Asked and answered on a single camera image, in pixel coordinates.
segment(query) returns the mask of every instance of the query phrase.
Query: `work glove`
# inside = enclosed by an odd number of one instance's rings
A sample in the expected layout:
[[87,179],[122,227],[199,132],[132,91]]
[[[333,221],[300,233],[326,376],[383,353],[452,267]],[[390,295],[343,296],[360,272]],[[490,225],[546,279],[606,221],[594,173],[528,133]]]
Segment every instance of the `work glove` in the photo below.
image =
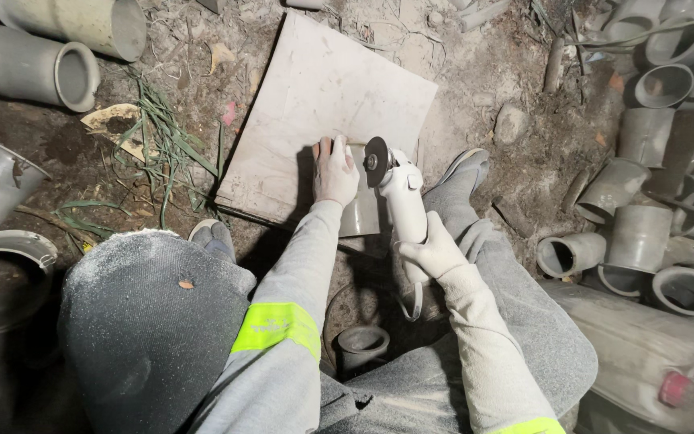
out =
[[333,149],[331,139],[323,137],[312,147],[314,177],[312,190],[315,203],[334,201],[347,206],[358,194],[360,173],[352,160],[352,152],[346,146],[347,137],[336,136]]
[[435,211],[427,213],[427,241],[424,244],[398,241],[395,248],[401,257],[416,262],[434,279],[469,263]]

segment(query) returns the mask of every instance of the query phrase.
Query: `high-visibility stripe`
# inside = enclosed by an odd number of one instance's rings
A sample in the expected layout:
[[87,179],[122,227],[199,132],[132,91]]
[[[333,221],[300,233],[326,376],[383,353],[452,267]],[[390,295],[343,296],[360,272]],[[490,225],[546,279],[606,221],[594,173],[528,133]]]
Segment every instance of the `high-visibility stripe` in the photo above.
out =
[[492,431],[490,434],[566,434],[556,419],[536,418],[517,423],[507,428]]
[[265,350],[285,339],[303,345],[320,362],[320,333],[307,311],[296,303],[253,303],[230,352]]

